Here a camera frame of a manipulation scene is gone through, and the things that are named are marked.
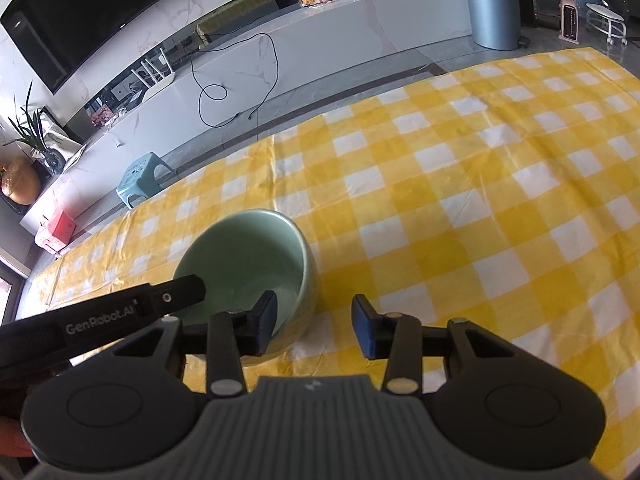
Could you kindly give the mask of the white wifi router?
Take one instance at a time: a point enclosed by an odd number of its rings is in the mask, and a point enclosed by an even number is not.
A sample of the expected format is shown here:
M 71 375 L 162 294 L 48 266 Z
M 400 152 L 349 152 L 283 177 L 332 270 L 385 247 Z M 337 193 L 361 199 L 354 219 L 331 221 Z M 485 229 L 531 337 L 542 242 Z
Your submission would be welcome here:
M 148 102 L 168 88 L 174 82 L 176 76 L 176 72 L 163 47 L 160 47 L 155 58 L 152 56 L 142 58 L 139 67 L 133 68 L 131 73 L 142 83 L 142 103 Z

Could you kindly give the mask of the pink small heater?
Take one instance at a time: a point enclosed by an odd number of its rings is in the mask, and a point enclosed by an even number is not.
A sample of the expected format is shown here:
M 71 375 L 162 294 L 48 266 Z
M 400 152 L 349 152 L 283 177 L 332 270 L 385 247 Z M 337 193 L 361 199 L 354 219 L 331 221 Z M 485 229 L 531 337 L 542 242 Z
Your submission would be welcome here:
M 560 13 L 559 38 L 570 44 L 579 44 L 579 14 L 576 0 L 560 0 Z

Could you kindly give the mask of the white marble tv cabinet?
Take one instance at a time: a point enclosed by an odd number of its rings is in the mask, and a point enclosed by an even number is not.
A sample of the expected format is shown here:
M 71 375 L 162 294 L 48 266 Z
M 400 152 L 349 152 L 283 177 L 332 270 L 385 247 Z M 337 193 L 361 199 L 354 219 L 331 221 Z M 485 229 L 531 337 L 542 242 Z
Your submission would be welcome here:
M 52 180 L 21 226 L 35 233 L 57 209 L 78 217 L 140 156 L 166 155 L 210 127 L 342 70 L 471 32 L 468 0 L 337 0 L 255 27 L 178 71 Z

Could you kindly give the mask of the orange steel bowl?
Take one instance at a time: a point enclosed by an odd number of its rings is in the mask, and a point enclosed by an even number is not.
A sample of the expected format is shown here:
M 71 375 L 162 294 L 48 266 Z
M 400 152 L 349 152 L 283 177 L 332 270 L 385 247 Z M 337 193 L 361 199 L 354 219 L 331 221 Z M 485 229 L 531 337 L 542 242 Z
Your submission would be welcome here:
M 25 438 L 19 422 L 0 417 L 0 455 L 32 457 L 32 447 Z

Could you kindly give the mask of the grey metal trash bin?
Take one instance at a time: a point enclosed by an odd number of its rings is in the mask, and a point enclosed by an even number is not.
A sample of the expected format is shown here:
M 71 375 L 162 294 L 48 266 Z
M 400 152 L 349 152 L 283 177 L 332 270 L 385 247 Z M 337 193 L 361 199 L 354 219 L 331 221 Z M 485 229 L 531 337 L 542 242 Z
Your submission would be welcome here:
M 479 46 L 513 51 L 521 38 L 518 0 L 468 0 L 472 37 Z

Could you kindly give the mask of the yellow checked tablecloth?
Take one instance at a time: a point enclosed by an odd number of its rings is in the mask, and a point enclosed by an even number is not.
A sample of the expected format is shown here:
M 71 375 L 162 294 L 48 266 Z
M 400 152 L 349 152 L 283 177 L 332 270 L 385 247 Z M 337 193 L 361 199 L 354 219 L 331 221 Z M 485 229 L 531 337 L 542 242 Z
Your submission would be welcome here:
M 468 318 L 596 390 L 608 476 L 639 463 L 639 83 L 591 49 L 494 61 L 267 136 L 90 236 L 33 281 L 34 315 L 168 280 L 248 208 L 291 218 L 318 269 L 308 330 L 262 376 L 383 376 L 350 302 Z

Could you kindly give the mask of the green plant in glass vase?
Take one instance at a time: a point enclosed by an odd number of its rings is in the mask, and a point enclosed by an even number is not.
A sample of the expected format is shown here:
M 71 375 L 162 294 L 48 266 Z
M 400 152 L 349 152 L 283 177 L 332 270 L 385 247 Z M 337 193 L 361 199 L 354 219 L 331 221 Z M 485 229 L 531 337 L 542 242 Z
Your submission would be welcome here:
M 59 176 L 63 173 L 66 159 L 58 150 L 47 146 L 46 140 L 44 140 L 40 109 L 30 108 L 31 95 L 32 84 L 29 84 L 25 102 L 18 108 L 20 114 L 16 114 L 14 119 L 9 118 L 9 124 L 17 134 L 17 137 L 6 142 L 4 146 L 12 144 L 27 146 L 32 152 L 40 156 L 43 165 L 52 176 Z

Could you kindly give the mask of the pink storage box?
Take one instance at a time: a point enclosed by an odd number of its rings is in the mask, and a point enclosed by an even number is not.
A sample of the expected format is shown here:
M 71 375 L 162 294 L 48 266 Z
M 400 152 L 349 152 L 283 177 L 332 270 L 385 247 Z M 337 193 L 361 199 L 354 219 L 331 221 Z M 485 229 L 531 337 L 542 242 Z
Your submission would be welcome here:
M 55 256 L 67 247 L 75 228 L 75 221 L 63 209 L 57 209 L 49 218 L 42 218 L 35 244 Z

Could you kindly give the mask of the black wall television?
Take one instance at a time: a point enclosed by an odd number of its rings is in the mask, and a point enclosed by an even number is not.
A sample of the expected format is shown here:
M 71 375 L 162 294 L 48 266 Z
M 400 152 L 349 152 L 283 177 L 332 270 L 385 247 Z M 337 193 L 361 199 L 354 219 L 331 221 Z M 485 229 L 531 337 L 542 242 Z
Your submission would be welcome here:
M 158 0 L 11 0 L 1 24 L 51 91 Z

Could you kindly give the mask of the white round stool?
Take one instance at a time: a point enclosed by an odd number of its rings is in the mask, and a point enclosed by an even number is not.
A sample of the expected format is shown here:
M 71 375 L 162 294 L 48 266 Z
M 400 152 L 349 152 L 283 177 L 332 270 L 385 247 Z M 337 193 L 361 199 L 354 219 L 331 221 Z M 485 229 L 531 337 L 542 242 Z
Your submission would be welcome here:
M 627 26 L 624 19 L 612 11 L 608 6 L 597 3 L 586 4 L 585 29 L 600 32 L 606 38 L 606 43 L 612 46 L 619 41 L 622 46 L 628 44 Z

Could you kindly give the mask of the light blue plastic stool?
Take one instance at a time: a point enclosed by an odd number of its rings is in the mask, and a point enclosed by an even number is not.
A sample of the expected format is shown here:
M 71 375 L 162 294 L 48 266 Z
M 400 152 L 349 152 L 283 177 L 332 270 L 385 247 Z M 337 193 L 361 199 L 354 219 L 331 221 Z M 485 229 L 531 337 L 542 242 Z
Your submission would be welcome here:
M 155 177 L 155 169 L 163 166 L 170 174 L 176 174 L 167 162 L 153 152 L 136 159 L 122 175 L 116 186 L 116 194 L 129 210 L 134 209 L 134 200 L 147 200 L 162 188 Z

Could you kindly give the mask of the green ceramic bowl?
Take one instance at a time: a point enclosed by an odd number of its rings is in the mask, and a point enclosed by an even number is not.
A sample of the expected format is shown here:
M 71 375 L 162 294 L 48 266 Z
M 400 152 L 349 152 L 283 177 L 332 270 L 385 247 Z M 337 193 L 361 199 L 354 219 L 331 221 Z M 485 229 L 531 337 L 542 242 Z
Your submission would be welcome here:
M 205 323 L 215 313 L 248 310 L 263 292 L 276 293 L 277 321 L 269 346 L 262 356 L 243 358 L 247 366 L 283 354 L 314 316 L 316 260 L 302 231 L 280 212 L 249 209 L 214 223 L 186 250 L 174 277 L 190 274 L 204 282 L 206 296 L 175 313 L 185 326 Z

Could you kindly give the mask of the golden round vase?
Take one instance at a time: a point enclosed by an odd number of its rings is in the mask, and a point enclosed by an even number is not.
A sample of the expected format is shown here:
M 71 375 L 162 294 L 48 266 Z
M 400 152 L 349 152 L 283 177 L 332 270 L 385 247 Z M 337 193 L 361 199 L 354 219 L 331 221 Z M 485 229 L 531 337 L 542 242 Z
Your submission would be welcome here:
M 40 179 L 29 159 L 17 157 L 1 167 L 1 192 L 14 203 L 30 206 L 40 191 Z

